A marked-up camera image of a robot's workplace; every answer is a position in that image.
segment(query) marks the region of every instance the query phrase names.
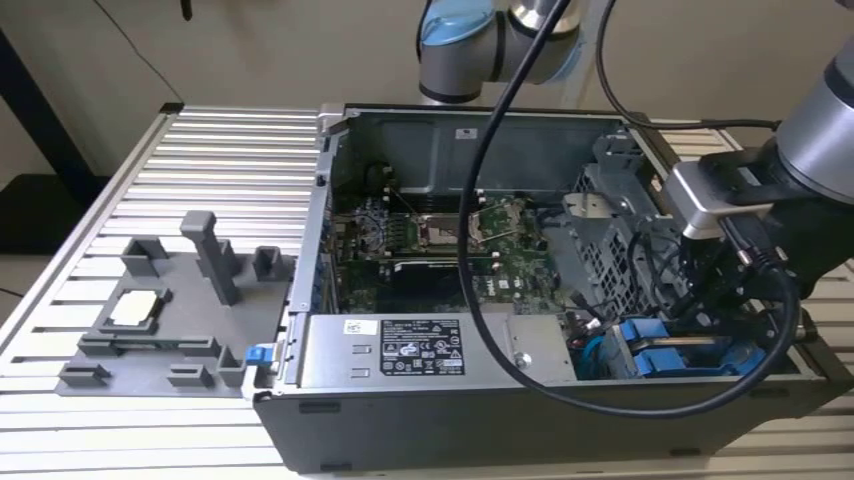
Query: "black cable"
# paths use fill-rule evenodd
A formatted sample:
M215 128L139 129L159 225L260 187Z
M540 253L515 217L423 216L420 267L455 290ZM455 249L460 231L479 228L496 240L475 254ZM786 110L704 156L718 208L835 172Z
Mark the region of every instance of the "black cable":
M630 288L634 291L634 295L631 296L631 306L628 308L628 312L636 312L640 306L640 295L643 291L640 289L640 281L638 280L638 266L635 265L635 250L638 248L638 243L640 242L640 231L636 231L628 240L628 247L626 248L626 262L628 263L628 282Z
M133 50L133 53L136 54L136 56L139 57L139 59L145 63L145 65L148 65L148 68L151 69L152 72L155 72L155 75L157 75L157 77L160 77L160 80L163 80L164 85L168 87L169 90L172 90L172 94L175 95L175 97L177 98L177 101L184 103L184 98L180 96L180 94L177 93L177 90L175 90L175 87L172 86L172 84L169 83L169 81L165 79L165 77L163 76L163 74L160 73L160 70L157 70L155 68L155 66L151 64L151 62L148 61L148 59L145 58L145 56L141 54L141 52L139 51L139 49L136 48L136 44L133 43L133 40L131 40L131 37L128 36L128 34L125 33L124 29L121 28L121 25L119 25L119 22L116 21L116 19L113 18L113 16L109 14L109 11L107 11L107 9L104 8L104 5L101 5L101 2L99 0L92 0L92 3L95 3L95 5L97 6L97 8L101 10L101 12L104 12L104 15L107 16L107 18L109 19L109 21L112 22L112 24L116 27L116 30L119 30L119 33L121 34L121 36L124 37L124 39L128 42L128 45L131 45L131 49Z
M654 252L652 252L652 241L650 240L650 236L646 235L643 239L643 256L646 257L646 265L650 270L650 277L652 279L652 302L655 302L655 306L659 311L670 317L670 309L664 304L659 295L664 295L664 282L662 281L660 276L656 275L655 270L655 262L652 260Z
M13 297L24 298L23 293L17 293L15 290L9 290L8 288L0 287L0 292L5 293L7 295L12 295Z
M536 61L539 52L543 49L548 34L554 30L555 24L560 19L560 15L563 14L563 10L566 9L568 3L570 0L558 0L555 2L555 6L552 7L551 12L546 17L543 26L536 33L534 41L531 42L531 47L524 54L522 63L519 64L516 72L514 73L512 78L507 83L507 87L504 88L504 92L502 93L502 96L498 100L495 109L492 110L490 119L483 129L483 136L480 137L480 141L478 143L478 149L472 158L468 177L466 179L459 202L456 254L463 296L466 298L468 309L471 310L472 322L475 324L475 328L478 329L478 334L486 345L487 351L492 355L492 358L498 362L504 372L507 372L512 379L516 380L516 382L519 382L524 387L536 391L552 400L559 401L560 403L596 413L631 418L679 418L714 410L715 408L720 407L722 405L727 404L742 395L744 395L747 391L752 389L752 387L755 387L759 382L762 382L771 368L784 357L786 351L795 337L800 315L800 299L799 291L794 284L794 281L786 274L786 271L782 269L782 267L771 266L770 268L766 268L764 271L764 273L768 276L772 276L774 280L779 283L783 298L783 322L780 334L776 337L776 342L774 343L770 352L767 353L754 370L747 375L744 375L723 392L691 405L684 405L674 408L651 410L626 409L620 407L588 403L583 400L563 396L559 393L554 392L548 387L530 378L522 372L522 370L519 370L516 365L507 359L500 346L492 338L490 328L483 318L483 312L480 311L480 305L478 304L478 294L474 288L474 278L471 274L471 267L468 265L468 216L471 214L468 203L474 196L480 167L483 165L483 160L486 158L486 153L490 148L492 137L495 136L495 132L498 131L498 127L510 108L512 99L519 91L519 88L522 87L524 78L527 77L534 62Z
M418 62L422 61L422 30L424 29L424 19L427 18L427 11L432 5L432 0L424 2L424 10L422 11L422 18L418 20L418 32L415 32L415 55L418 55Z
M619 112L626 121L642 128L652 128L655 130L694 130L696 128L730 128L730 127L755 127L755 128L768 128L771 130L776 130L779 126L779 121L771 120L754 120L747 118L739 118L732 120L703 120L700 122L690 122L690 123L655 123L647 120L642 120L636 118L631 112L623 107L622 103L616 99L614 95L614 90L611 89L611 82L608 81L607 75L604 73L604 60L603 60L603 49L604 49L604 32L608 26L608 20L611 19L611 12L614 10L614 5L616 4L616 0L608 0L608 3L604 7L604 12L602 13L602 23L599 24L599 32L596 33L596 47L594 49L594 57L596 62L596 72L599 74L599 83L602 84L602 91L604 92L604 96L614 107L614 110Z

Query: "blue latch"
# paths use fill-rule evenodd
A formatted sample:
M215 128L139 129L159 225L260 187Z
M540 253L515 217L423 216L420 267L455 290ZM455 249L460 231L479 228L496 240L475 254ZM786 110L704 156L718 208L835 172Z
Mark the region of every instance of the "blue latch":
M253 346L245 350L245 364L259 367L272 365L272 348Z

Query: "power supply label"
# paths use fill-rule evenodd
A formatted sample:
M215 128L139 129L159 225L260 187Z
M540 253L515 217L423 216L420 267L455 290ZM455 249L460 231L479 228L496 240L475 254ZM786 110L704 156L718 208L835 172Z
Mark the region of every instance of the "power supply label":
M383 320L384 375L464 375L459 320Z

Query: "gray post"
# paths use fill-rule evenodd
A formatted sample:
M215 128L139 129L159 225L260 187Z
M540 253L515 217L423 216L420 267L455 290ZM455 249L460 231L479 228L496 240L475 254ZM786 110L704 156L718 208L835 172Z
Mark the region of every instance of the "gray post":
M231 278L227 259L219 248L213 225L216 217L212 212L191 211L181 222L181 235L192 240L199 252L199 264L208 273L213 291L223 305L233 305L240 300L240 292Z

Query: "white sticker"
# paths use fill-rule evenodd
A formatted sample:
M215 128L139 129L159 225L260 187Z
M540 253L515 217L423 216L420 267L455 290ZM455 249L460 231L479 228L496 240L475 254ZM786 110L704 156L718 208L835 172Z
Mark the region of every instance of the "white sticker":
M376 335L376 320L344 320L344 335Z
M476 140L478 139L478 129L476 128L458 128L456 129L456 139L458 140Z

